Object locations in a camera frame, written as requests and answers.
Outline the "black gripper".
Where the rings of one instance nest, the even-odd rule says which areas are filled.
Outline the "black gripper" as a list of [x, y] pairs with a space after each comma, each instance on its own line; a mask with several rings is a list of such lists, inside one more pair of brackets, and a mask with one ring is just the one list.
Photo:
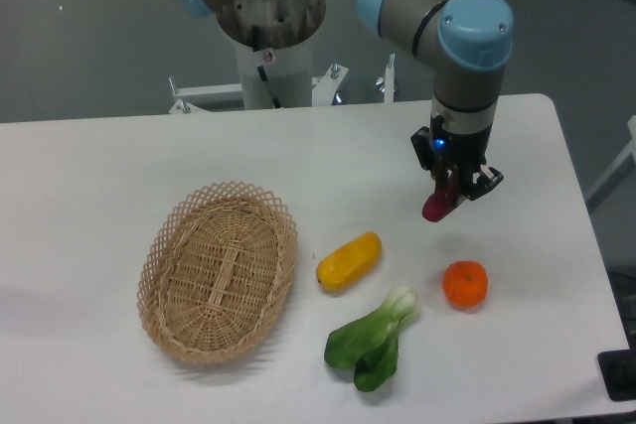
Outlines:
[[441, 115], [430, 118], [410, 138], [420, 167], [434, 181], [431, 196], [437, 207], [456, 208], [459, 195], [476, 201], [492, 192], [503, 174], [487, 166], [486, 150], [492, 126], [472, 133], [454, 133]]

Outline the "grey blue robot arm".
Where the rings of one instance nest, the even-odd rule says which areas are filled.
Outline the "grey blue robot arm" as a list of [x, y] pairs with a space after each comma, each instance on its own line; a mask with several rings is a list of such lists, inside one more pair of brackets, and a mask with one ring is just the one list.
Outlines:
[[[325, 0], [179, 0], [195, 17], [214, 15], [238, 49], [248, 109], [306, 105], [306, 61], [289, 54], [322, 25]], [[502, 174], [486, 149], [513, 47], [514, 16], [504, 0], [357, 0], [375, 35], [433, 70], [430, 119], [411, 138], [435, 185], [422, 213], [438, 221], [464, 201], [490, 193]]]

